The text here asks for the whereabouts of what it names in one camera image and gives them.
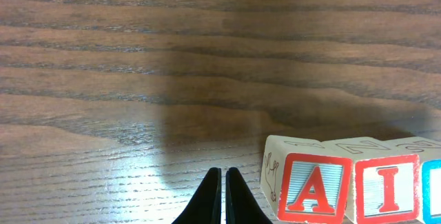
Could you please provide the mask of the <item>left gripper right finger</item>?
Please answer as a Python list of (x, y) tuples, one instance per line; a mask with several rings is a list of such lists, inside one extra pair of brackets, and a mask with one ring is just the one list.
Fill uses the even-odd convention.
[(226, 173), (226, 224), (272, 224), (236, 167)]

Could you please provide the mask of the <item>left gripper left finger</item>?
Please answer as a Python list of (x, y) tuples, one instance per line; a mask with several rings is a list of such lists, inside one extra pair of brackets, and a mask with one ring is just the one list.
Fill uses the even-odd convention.
[(211, 167), (186, 208), (172, 224), (220, 224), (221, 187), (221, 169)]

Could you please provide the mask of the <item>red letter A block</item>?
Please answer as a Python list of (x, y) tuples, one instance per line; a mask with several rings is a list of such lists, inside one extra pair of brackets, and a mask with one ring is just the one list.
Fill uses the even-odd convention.
[(279, 221), (341, 223), (352, 165), (323, 142), (270, 135), (260, 188)]

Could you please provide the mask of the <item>red letter I block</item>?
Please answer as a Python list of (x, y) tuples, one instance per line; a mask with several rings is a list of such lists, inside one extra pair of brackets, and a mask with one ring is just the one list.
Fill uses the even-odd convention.
[(337, 155), (353, 161), (345, 210), (353, 223), (411, 221), (418, 215), (417, 154), (371, 137), (325, 141)]

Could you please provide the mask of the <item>blue number 2 block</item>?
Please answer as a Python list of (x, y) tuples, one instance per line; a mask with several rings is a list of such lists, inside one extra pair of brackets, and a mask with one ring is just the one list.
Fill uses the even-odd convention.
[(400, 152), (420, 158), (420, 213), (418, 220), (440, 224), (440, 141), (412, 136), (388, 140)]

